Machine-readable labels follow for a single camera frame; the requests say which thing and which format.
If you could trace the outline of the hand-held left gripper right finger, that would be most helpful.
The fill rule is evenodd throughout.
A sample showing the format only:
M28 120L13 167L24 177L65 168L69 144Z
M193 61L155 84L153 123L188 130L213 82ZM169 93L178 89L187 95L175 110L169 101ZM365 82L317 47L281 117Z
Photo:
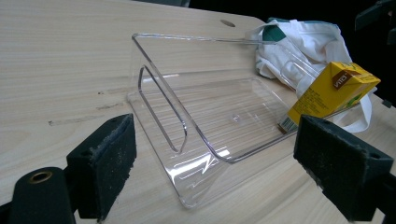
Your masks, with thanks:
M326 119L300 118L293 158L350 222L394 220L394 159Z

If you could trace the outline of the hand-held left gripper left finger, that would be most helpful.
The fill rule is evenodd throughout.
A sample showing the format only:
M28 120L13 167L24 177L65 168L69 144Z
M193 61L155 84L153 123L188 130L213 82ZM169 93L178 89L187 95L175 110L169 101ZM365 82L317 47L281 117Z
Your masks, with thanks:
M66 156L72 208L82 218L106 219L136 158L134 116L109 119Z

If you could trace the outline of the white cloth tote bag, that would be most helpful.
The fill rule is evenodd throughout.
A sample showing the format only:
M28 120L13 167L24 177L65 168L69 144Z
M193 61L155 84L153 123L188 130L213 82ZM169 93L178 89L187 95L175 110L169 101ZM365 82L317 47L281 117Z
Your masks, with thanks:
M297 100L330 62L353 63L337 25L324 21L271 19L246 33L257 41L256 70L276 78L296 92ZM348 109L345 124L361 114L359 105Z

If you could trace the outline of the yellow drink carton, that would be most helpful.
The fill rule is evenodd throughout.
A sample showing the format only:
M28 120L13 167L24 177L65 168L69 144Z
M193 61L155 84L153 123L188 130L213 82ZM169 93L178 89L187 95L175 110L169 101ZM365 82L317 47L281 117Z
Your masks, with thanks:
M355 63L330 62L307 87L286 116L278 123L284 133L294 132L301 115L319 118L332 117L342 124L349 108L359 105L361 114L343 129L360 133L368 129L372 116L369 93L380 79Z

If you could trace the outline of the clear plastic tray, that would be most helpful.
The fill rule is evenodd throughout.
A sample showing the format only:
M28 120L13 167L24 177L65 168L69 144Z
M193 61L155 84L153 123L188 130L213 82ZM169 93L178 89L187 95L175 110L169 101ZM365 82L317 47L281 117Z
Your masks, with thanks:
M127 99L180 202L198 207L291 155L295 93L255 70L257 43L134 34Z

